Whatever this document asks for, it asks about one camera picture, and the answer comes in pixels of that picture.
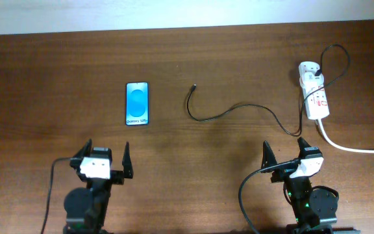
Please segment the white power strip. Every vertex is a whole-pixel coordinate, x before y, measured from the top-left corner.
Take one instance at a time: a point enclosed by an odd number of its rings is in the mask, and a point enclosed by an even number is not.
[[[368,149],[351,149],[343,146],[339,146],[325,133],[323,123],[321,119],[327,117],[330,114],[329,104],[325,96],[325,90],[319,88],[324,87],[324,76],[319,74],[315,76],[316,72],[319,70],[319,65],[315,62],[302,62],[299,67],[299,84],[303,88],[304,99],[310,95],[312,92],[316,91],[308,97],[305,103],[306,115],[308,119],[315,120],[316,124],[319,125],[321,134],[323,134],[324,139],[335,148],[345,151],[351,151],[356,153],[374,153],[374,150]]]

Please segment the blue circle on phone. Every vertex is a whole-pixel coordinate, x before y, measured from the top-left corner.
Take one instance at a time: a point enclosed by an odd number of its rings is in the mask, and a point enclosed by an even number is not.
[[[141,90],[131,92],[128,100],[128,110],[131,116],[140,117],[145,113],[145,105],[142,103],[143,95]]]

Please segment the smartphone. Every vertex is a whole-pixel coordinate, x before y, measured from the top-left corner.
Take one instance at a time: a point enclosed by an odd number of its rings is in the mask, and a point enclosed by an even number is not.
[[[127,83],[126,124],[146,125],[149,123],[148,83]]]

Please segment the white power cord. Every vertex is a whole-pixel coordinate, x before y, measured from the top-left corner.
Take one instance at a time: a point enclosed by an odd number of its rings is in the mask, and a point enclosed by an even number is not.
[[[346,148],[346,147],[343,147],[343,146],[339,146],[337,145],[336,143],[332,142],[330,140],[330,138],[327,136],[327,134],[325,134],[325,131],[324,131],[324,127],[323,127],[323,123],[321,122],[321,119],[318,119],[316,120],[318,125],[319,125],[319,128],[321,130],[321,133],[323,134],[323,137],[324,139],[332,146],[334,146],[335,148],[338,148],[340,150],[345,150],[345,151],[350,151],[350,152],[356,152],[356,153],[374,153],[374,150],[369,150],[369,149],[351,149],[351,148]]]

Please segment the brown tabletop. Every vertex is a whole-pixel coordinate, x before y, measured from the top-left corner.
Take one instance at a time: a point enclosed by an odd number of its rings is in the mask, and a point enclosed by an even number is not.
[[[113,187],[108,231],[249,229],[238,205],[240,183],[260,168],[264,140],[282,162],[297,156],[297,138],[253,107],[195,122],[186,95],[196,83],[191,104],[198,117],[258,103],[296,130],[297,67],[319,62],[336,42],[352,65],[326,90],[325,129],[338,144],[374,149],[374,21],[0,36],[0,233],[40,232],[51,162],[73,156],[89,138],[112,149],[117,170],[131,144],[134,179]],[[326,82],[345,61],[339,49],[325,55]],[[135,81],[150,84],[148,126],[125,125],[125,84]],[[374,155],[330,146],[305,115],[303,137],[324,154],[313,185],[340,193],[335,226],[374,233]],[[61,233],[64,198],[84,186],[66,162],[56,167],[46,233]],[[243,202],[258,228],[295,223],[282,184],[272,185],[268,174],[246,184]]]

